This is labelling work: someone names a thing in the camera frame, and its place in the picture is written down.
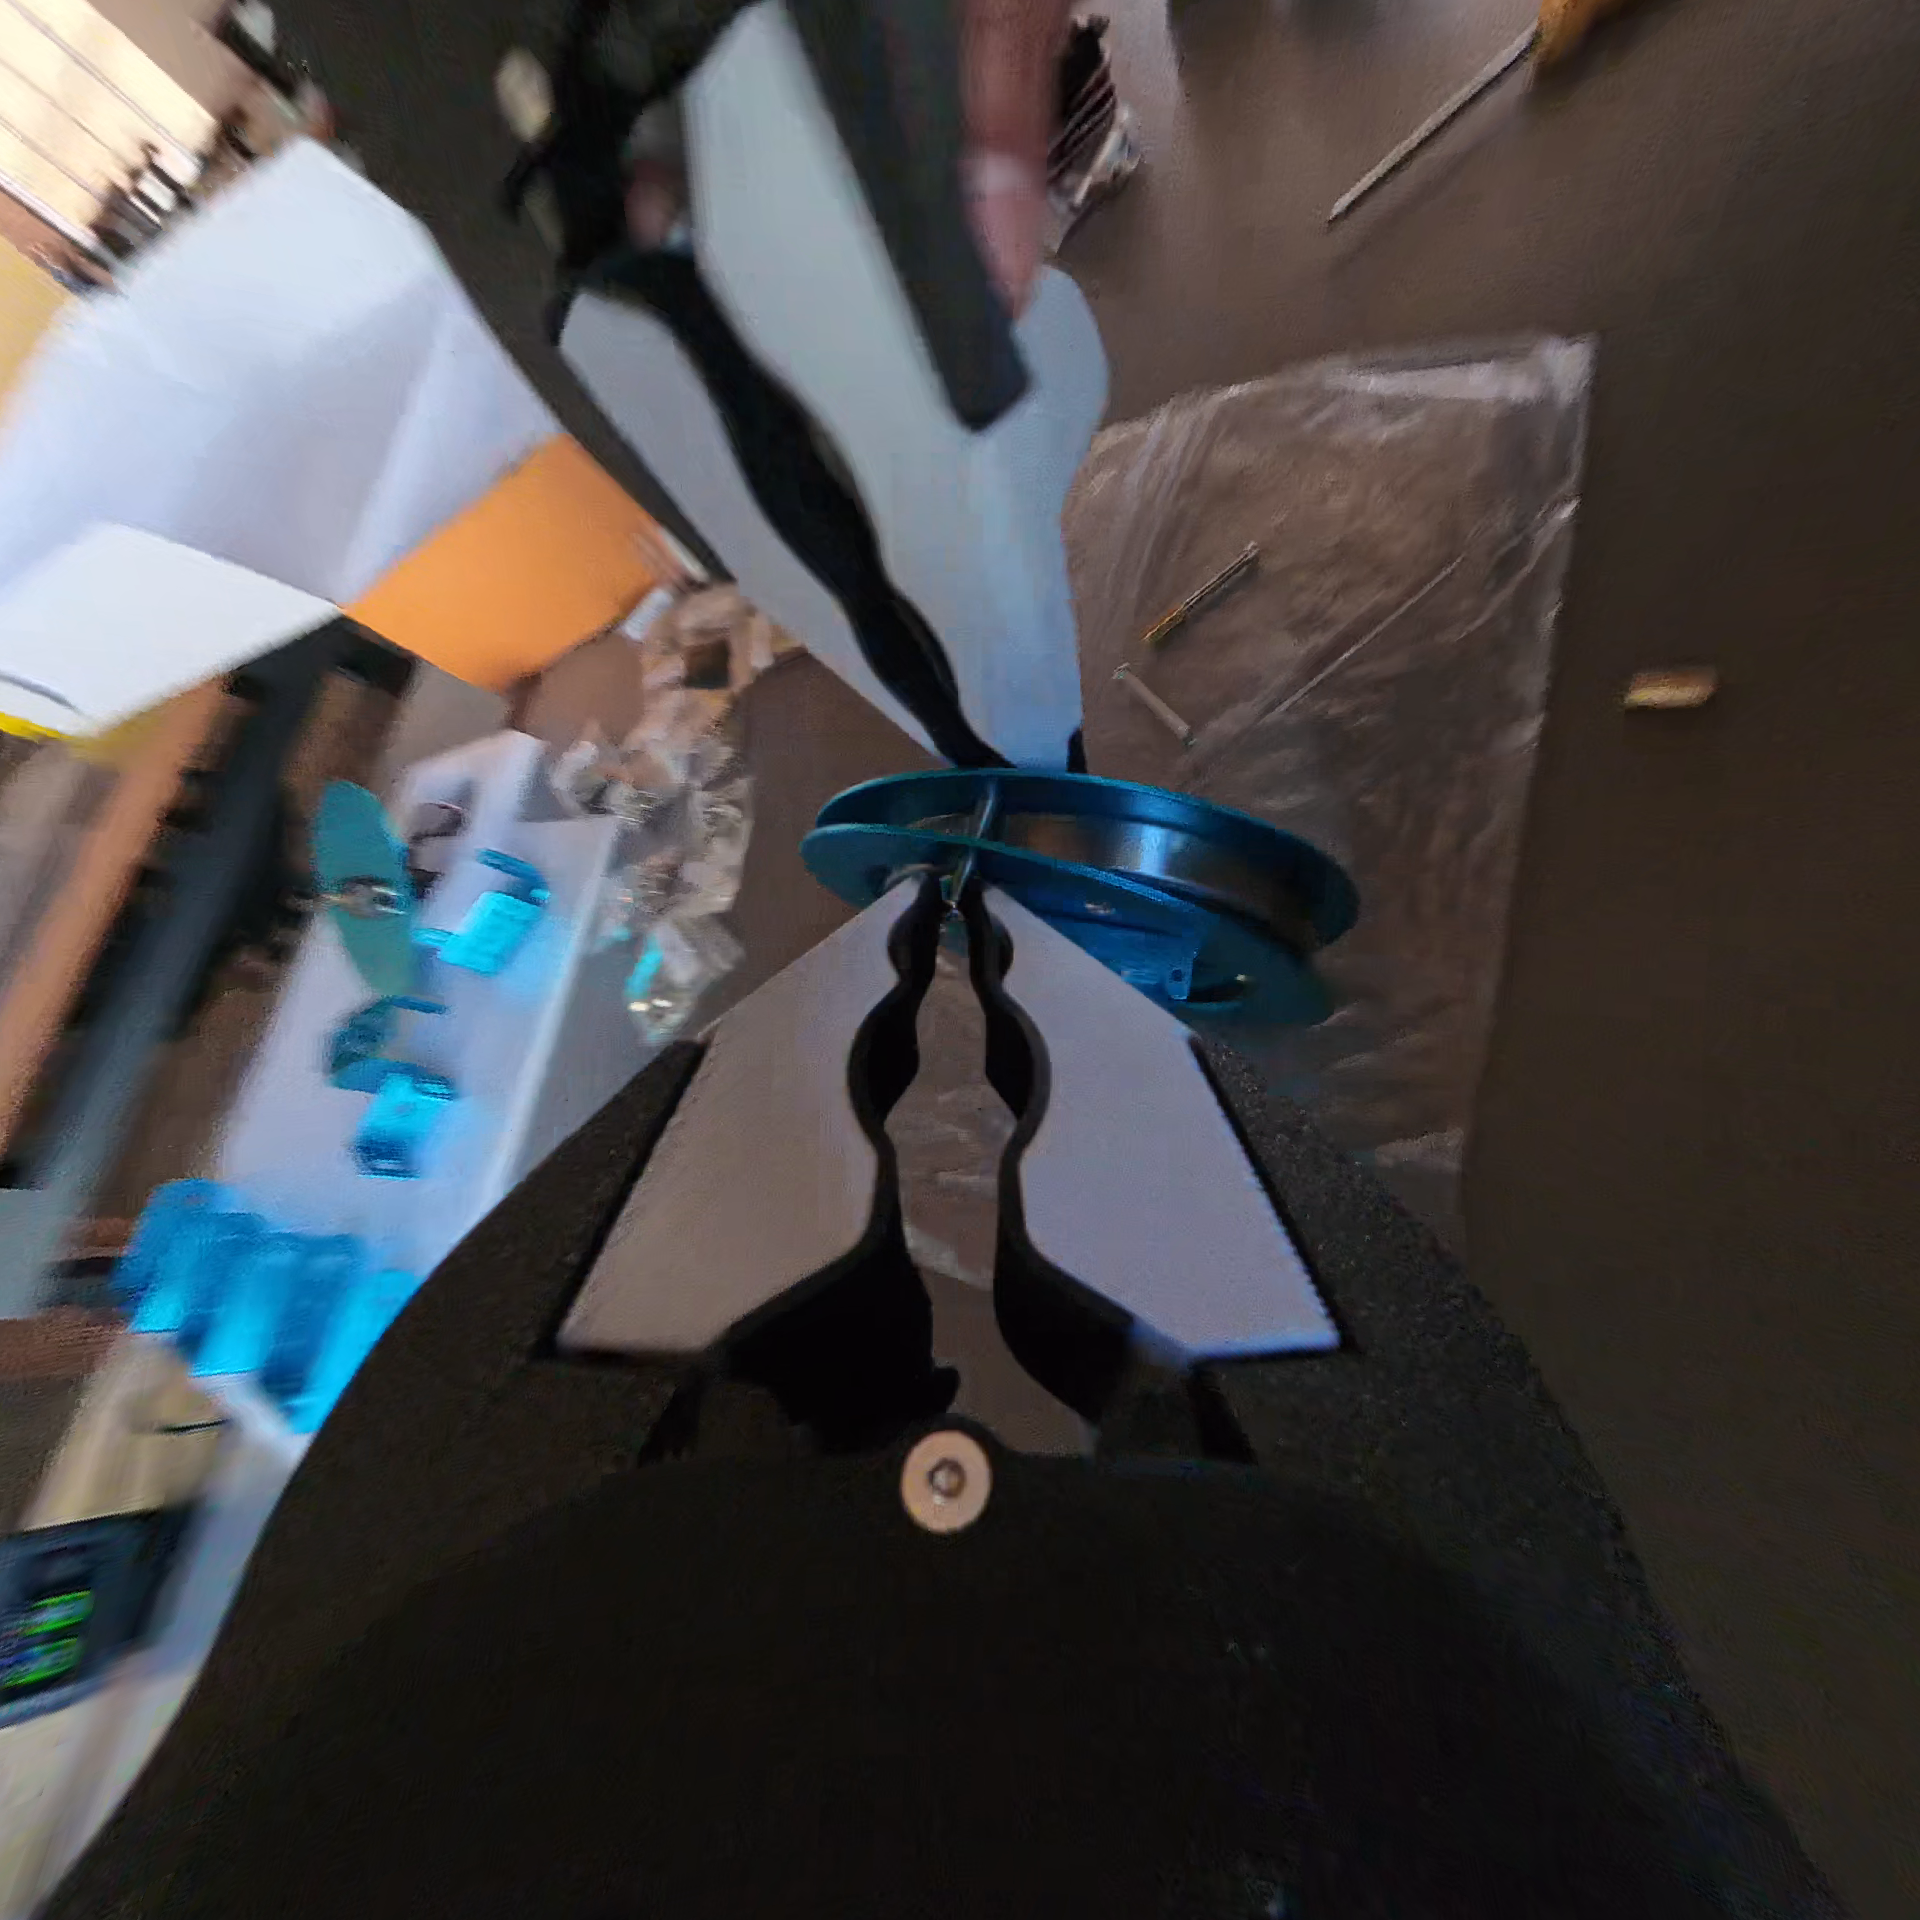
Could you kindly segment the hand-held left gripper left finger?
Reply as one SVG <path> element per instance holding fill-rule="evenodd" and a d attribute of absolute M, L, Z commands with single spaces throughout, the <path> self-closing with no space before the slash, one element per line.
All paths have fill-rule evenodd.
<path fill-rule="evenodd" d="M 886 1124 L 936 950 L 936 882 L 901 880 L 708 1029 L 561 1353 L 714 1353 L 838 1282 L 921 1296 Z"/>

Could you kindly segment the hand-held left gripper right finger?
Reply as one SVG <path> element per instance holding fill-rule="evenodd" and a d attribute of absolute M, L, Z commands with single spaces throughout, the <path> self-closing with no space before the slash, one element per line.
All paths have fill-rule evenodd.
<path fill-rule="evenodd" d="M 1333 1353 L 1336 1321 L 1188 1029 L 1000 886 L 966 893 L 1022 1365 Z"/>

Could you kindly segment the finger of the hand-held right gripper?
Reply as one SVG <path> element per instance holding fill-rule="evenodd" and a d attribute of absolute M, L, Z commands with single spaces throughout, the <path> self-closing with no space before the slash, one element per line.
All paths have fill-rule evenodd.
<path fill-rule="evenodd" d="M 990 763 L 1063 771 L 1082 726 L 1063 513 L 1108 396 L 1087 302 L 1040 268 L 1012 371 L 935 366 L 933 322 L 831 130 L 788 5 L 750 5 L 682 93 L 693 248 L 756 366 L 850 485 Z"/>
<path fill-rule="evenodd" d="M 576 291 L 560 357 L 743 594 L 927 752 L 949 668 L 802 410 L 705 291 Z"/>

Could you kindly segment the blue disc bearing assembly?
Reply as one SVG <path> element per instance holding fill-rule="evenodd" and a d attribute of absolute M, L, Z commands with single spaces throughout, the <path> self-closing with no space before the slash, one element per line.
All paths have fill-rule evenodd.
<path fill-rule="evenodd" d="M 825 891 L 863 908 L 930 873 L 1020 904 L 1162 1011 L 1314 1026 L 1324 949 L 1360 916 L 1321 848 L 1234 806 L 1050 771 L 889 774 L 831 798 L 802 840 Z"/>

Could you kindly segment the person's right hand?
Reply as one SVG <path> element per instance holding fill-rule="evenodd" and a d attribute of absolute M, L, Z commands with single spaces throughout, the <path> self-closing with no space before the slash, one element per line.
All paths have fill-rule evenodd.
<path fill-rule="evenodd" d="M 1033 298 L 1042 262 L 1068 16 L 1063 3 L 964 3 L 958 9 L 962 196 L 976 251 L 1014 321 Z"/>

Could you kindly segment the orange cardboard box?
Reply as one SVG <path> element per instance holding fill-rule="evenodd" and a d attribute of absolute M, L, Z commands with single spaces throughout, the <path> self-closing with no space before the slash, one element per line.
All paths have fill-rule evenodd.
<path fill-rule="evenodd" d="M 296 142 L 5 398 L 5 731 L 79 746 L 349 618 L 503 690 L 689 576 L 406 210 Z"/>

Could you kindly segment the white foam board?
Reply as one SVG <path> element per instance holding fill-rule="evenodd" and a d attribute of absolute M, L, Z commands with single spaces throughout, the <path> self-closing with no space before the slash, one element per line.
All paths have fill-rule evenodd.
<path fill-rule="evenodd" d="M 452 841 L 425 908 L 456 929 L 497 884 Z M 303 938 L 290 985 L 223 1120 L 212 1182 L 255 1212 L 264 1235 L 352 1235 L 420 1278 L 516 1187 L 565 1131 L 636 1073 L 632 1034 L 561 1067 L 569 1003 L 588 965 L 589 905 L 608 876 L 600 824 L 528 830 L 516 857 L 546 880 L 530 941 L 500 977 L 452 969 L 430 990 L 446 1016 L 420 1018 L 399 1051 L 456 1089 L 417 1180 L 378 1182 L 352 1163 L 369 1098 L 321 1080 L 321 1042 L 367 1000 L 334 931 Z M 34 1916 L 126 1800 L 198 1682 L 255 1542 L 313 1440 L 285 1428 L 248 1379 L 193 1376 L 169 1336 L 122 1333 L 86 1379 L 73 1421 L 23 1510 L 23 1530 L 190 1505 L 159 1617 L 84 1700 L 2 1733 L 2 1916 Z"/>

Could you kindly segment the pile of small screw bags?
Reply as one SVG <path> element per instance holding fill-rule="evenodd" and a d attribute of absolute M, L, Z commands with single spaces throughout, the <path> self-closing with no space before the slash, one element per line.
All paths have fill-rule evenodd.
<path fill-rule="evenodd" d="M 734 582 L 657 588 L 516 696 L 544 744 L 540 801 L 612 830 L 589 949 L 622 965 L 652 1049 L 687 1034 L 741 962 L 729 918 L 754 830 L 741 706 L 796 651 Z"/>

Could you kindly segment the white foam block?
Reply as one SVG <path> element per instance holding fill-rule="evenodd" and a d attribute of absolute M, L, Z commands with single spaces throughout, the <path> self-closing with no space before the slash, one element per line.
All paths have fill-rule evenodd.
<path fill-rule="evenodd" d="M 528 830 L 582 825 L 551 782 L 552 755 L 536 736 L 494 731 L 404 766 L 386 798 L 394 828 L 413 828 L 425 809 L 452 804 L 472 848 L 516 853 Z"/>

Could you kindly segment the clear plastic bag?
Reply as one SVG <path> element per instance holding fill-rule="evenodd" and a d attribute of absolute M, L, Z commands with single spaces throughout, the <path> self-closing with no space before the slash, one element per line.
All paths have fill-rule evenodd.
<path fill-rule="evenodd" d="M 1196 1022 L 1455 1258 L 1545 731 L 1593 348 L 1346 354 L 1102 433 L 1063 522 L 1104 778 L 1234 806 L 1352 878 L 1314 1026 Z M 1256 572 L 1137 642 L 1256 544 Z M 1196 729 L 1188 752 L 1122 688 Z"/>

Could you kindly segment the black device green lights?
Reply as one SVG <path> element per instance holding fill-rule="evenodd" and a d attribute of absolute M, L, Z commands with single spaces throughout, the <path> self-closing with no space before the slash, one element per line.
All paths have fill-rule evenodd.
<path fill-rule="evenodd" d="M 146 1646 L 190 1505 L 31 1526 L 2 1541 L 2 1725 L 61 1712 Z"/>

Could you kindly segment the blue metal bracket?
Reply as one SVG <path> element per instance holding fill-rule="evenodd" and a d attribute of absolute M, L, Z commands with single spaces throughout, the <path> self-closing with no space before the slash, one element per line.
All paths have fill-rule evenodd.
<path fill-rule="evenodd" d="M 272 1232 L 231 1269 L 198 1369 L 248 1379 L 290 1433 L 311 1435 L 420 1282 L 359 1237 Z"/>
<path fill-rule="evenodd" d="M 181 1180 L 157 1187 L 112 1272 L 127 1331 L 196 1337 L 264 1230 L 262 1219 L 222 1185 Z"/>
<path fill-rule="evenodd" d="M 378 1182 L 417 1180 L 454 1101 L 456 1089 L 441 1073 L 390 1065 L 352 1133 L 352 1163 Z"/>
<path fill-rule="evenodd" d="M 439 958 L 456 972 L 500 977 L 534 936 L 548 886 L 536 867 L 500 848 L 477 851 L 474 862 L 497 884 L 466 908 L 462 924 L 439 944 Z"/>

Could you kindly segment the blue flanged bracket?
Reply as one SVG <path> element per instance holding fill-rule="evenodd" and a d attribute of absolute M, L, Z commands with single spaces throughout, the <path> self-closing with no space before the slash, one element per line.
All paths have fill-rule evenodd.
<path fill-rule="evenodd" d="M 393 1044 L 404 1018 L 444 1018 L 446 1006 L 436 1000 L 390 994 L 373 1000 L 327 1035 L 321 1067 L 327 1081 L 348 1093 L 374 1096 L 394 1073 L 416 1074 Z"/>

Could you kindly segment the orange handled screwdriver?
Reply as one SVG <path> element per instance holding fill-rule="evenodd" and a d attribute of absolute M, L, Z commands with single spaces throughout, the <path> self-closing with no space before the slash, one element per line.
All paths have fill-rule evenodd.
<path fill-rule="evenodd" d="M 1477 107 L 1500 84 L 1527 69 L 1552 69 L 1575 60 L 1602 24 L 1623 13 L 1628 3 L 1540 3 L 1520 37 L 1506 43 L 1482 69 L 1458 84 L 1421 124 L 1407 130 L 1328 209 L 1325 226 L 1343 225 L 1380 187 L 1397 181 L 1454 122 Z"/>

